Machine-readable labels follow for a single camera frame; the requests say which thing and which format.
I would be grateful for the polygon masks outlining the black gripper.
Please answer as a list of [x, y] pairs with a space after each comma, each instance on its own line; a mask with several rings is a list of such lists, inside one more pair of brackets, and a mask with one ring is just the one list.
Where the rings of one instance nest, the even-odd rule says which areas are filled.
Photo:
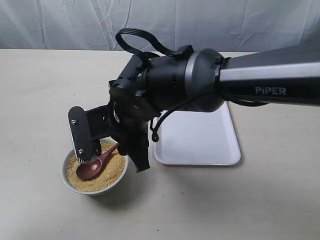
[[68, 112], [74, 152], [80, 164], [88, 164], [101, 155], [100, 139], [112, 137], [118, 152], [128, 156], [136, 171], [150, 168], [148, 124], [161, 115], [153, 102], [147, 75], [161, 56], [153, 52], [133, 55], [120, 75], [109, 81], [109, 102], [85, 111], [80, 106]]

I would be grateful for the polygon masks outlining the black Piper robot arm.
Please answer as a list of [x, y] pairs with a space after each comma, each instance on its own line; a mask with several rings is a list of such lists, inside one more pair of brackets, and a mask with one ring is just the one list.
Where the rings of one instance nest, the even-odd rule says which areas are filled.
[[138, 172], [150, 168], [150, 142], [175, 111], [211, 113], [224, 102], [258, 107], [270, 103], [320, 104], [320, 47], [304, 44], [238, 57], [189, 45], [173, 53], [134, 54], [109, 82], [109, 102], [68, 112], [74, 152], [81, 164], [100, 156], [100, 140], [117, 142]]

